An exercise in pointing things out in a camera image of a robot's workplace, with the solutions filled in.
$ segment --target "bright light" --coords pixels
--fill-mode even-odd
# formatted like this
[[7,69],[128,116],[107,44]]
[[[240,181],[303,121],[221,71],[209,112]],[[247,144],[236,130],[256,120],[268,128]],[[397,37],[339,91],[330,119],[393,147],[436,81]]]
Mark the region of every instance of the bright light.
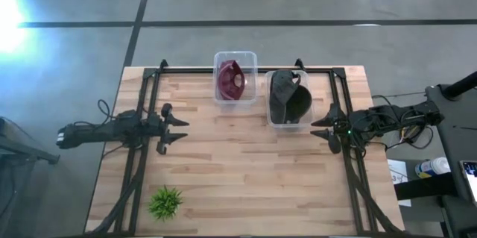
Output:
[[0,0],[0,52],[13,52],[25,38],[25,30],[17,0]]

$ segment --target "wooden tabletop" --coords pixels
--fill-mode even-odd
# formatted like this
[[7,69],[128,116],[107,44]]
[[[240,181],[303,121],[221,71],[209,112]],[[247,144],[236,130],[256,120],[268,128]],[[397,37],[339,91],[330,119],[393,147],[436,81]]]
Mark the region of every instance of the wooden tabletop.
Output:
[[[353,109],[371,107],[364,67],[344,68]],[[124,69],[115,114],[136,108],[143,69]],[[164,156],[155,150],[157,139],[151,140],[136,235],[356,234],[343,155],[332,154],[326,141],[309,133],[317,128],[284,133],[268,125],[263,76],[256,103],[227,112],[214,102],[211,74],[161,74],[156,110],[171,103],[174,116],[190,123],[171,132],[189,135],[170,145]],[[309,74],[309,83],[314,118],[320,119],[332,102],[329,78]],[[118,145],[107,143],[106,151]],[[102,160],[86,231],[98,226],[118,200],[126,158],[127,149],[120,149]],[[373,197],[403,229],[383,147],[369,145],[365,164]],[[164,185],[181,190],[183,197],[177,216],[167,222],[147,211],[151,195]],[[362,200],[360,206],[366,222]]]

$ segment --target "dark gray cap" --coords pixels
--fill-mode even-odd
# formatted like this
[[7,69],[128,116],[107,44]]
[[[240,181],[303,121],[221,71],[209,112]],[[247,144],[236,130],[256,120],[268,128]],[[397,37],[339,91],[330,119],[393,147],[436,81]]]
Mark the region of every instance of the dark gray cap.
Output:
[[300,86],[301,76],[291,70],[277,70],[271,76],[270,117],[274,124],[298,123],[312,105],[309,91]]

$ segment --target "potted plant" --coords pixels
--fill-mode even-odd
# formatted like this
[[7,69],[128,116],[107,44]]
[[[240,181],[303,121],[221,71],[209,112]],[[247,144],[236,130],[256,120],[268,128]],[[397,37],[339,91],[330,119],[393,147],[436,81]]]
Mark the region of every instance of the potted plant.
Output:
[[163,189],[158,189],[157,193],[151,196],[151,203],[149,203],[149,212],[153,217],[163,222],[166,219],[172,219],[177,212],[179,204],[182,204],[181,192],[175,188],[168,190],[165,186]]

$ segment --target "gray floor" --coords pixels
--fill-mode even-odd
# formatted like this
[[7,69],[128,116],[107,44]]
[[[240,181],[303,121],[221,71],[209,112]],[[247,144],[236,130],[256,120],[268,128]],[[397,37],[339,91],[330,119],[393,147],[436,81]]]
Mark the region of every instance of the gray floor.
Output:
[[[18,0],[28,22],[134,21],[140,0]],[[213,19],[472,19],[476,0],[149,0],[144,20]],[[104,118],[99,98],[111,105],[132,28],[17,29],[19,45],[0,51],[0,115],[19,123],[58,165],[39,163],[10,224],[9,237],[80,234],[98,172],[102,144],[61,151],[57,130],[69,122]],[[475,71],[477,25],[143,28],[133,66],[208,66],[223,50],[251,50],[260,65],[365,65],[373,94],[423,91]],[[392,98],[415,104],[424,97]],[[392,143],[391,136],[386,141]],[[397,148],[394,159],[442,155]],[[424,223],[406,222],[416,233]]]

